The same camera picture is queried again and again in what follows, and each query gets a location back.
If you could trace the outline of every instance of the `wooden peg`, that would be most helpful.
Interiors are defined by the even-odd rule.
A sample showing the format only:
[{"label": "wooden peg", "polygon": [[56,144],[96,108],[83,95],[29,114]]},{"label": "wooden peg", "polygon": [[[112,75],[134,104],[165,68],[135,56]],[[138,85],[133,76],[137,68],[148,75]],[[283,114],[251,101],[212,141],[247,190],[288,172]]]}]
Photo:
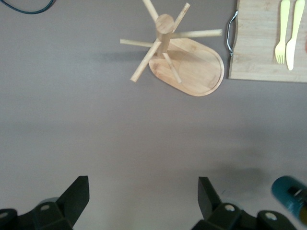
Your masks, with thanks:
[{"label": "wooden peg", "polygon": [[200,31],[173,33],[172,38],[216,37],[216,36],[222,36],[222,34],[223,30],[200,30]]},{"label": "wooden peg", "polygon": [[137,67],[135,70],[133,76],[130,78],[131,81],[136,82],[140,75],[143,73],[145,67],[147,66],[148,62],[150,59],[153,57],[159,46],[161,45],[161,42],[159,39],[156,39],[155,42],[153,43],[153,46],[148,50],[147,54],[145,55],[144,59],[140,63],[140,65]]},{"label": "wooden peg", "polygon": [[175,21],[173,32],[175,32],[179,23],[181,22],[181,20],[183,19],[184,15],[187,13],[189,8],[190,8],[190,4],[186,3]]},{"label": "wooden peg", "polygon": [[162,14],[155,22],[157,38],[162,42],[157,50],[158,56],[167,52],[169,41],[174,30],[174,19],[168,14]]},{"label": "wooden peg", "polygon": [[157,18],[159,17],[157,11],[154,8],[154,5],[150,0],[143,0],[144,5],[146,6],[150,16],[153,18],[153,21],[155,22]]},{"label": "wooden peg", "polygon": [[171,58],[169,57],[169,55],[168,55],[167,53],[163,53],[163,56],[164,56],[165,60],[167,61],[169,67],[171,68],[171,70],[172,70],[172,72],[173,72],[173,75],[174,75],[175,79],[177,80],[178,83],[181,83],[182,80],[181,80],[181,78],[179,77],[179,74],[178,74],[178,72],[176,71],[176,69],[175,69],[175,67],[174,67],[174,65],[173,65],[173,63],[172,63]]},{"label": "wooden peg", "polygon": [[139,41],[133,41],[133,40],[127,40],[127,39],[121,39],[121,44],[125,45],[132,45],[132,46],[143,46],[143,47],[152,47],[153,43],[150,42],[139,42]]}]

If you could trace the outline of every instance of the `knife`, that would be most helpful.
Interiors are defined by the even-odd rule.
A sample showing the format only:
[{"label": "knife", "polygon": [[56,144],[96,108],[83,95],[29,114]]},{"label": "knife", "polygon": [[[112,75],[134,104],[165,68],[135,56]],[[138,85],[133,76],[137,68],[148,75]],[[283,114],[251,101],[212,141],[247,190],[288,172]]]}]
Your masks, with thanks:
[{"label": "knife", "polygon": [[286,46],[286,60],[287,60],[287,66],[289,70],[293,70],[293,66],[294,66],[295,45],[296,45],[299,24],[301,23],[303,11],[304,11],[304,6],[305,6],[305,0],[297,0],[295,3],[292,37]]}]

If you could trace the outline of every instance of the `wooden mug tree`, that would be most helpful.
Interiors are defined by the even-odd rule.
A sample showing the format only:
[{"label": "wooden mug tree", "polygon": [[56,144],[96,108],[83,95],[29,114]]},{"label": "wooden mug tree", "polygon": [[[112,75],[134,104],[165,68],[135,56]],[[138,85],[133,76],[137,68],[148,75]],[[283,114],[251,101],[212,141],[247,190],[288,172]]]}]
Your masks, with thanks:
[{"label": "wooden mug tree", "polygon": [[221,36],[222,30],[174,33],[189,9],[185,4],[174,21],[168,14],[158,15],[150,0],[142,0],[156,27],[154,43],[121,39],[121,44],[150,47],[131,80],[136,82],[149,63],[154,75],[189,95],[205,96],[215,91],[224,76],[221,57],[212,49],[189,37]]}]

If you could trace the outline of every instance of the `metal handle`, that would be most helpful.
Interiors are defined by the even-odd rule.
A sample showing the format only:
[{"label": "metal handle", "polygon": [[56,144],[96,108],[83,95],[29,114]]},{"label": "metal handle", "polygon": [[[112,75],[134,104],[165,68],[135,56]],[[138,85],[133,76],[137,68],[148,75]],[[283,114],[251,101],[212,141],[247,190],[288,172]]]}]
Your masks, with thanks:
[{"label": "metal handle", "polygon": [[227,47],[228,47],[228,49],[229,49],[229,54],[230,54],[231,57],[232,57],[232,55],[234,54],[234,52],[233,52],[233,50],[232,50],[232,47],[231,47],[230,44],[229,44],[230,24],[232,23],[232,21],[233,21],[234,19],[236,19],[237,15],[238,15],[238,11],[235,12],[234,16],[232,17],[232,19],[231,19],[230,22],[228,23],[228,29],[227,29],[226,45],[227,45]]}]

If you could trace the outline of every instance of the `fork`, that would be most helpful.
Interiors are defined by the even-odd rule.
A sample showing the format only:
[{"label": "fork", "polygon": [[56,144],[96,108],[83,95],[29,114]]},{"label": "fork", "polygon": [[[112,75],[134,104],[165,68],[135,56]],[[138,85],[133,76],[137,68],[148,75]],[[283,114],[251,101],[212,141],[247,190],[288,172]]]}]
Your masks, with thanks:
[{"label": "fork", "polygon": [[286,31],[289,18],[290,0],[282,0],[280,4],[280,40],[275,48],[275,56],[278,64],[284,63],[286,50]]}]

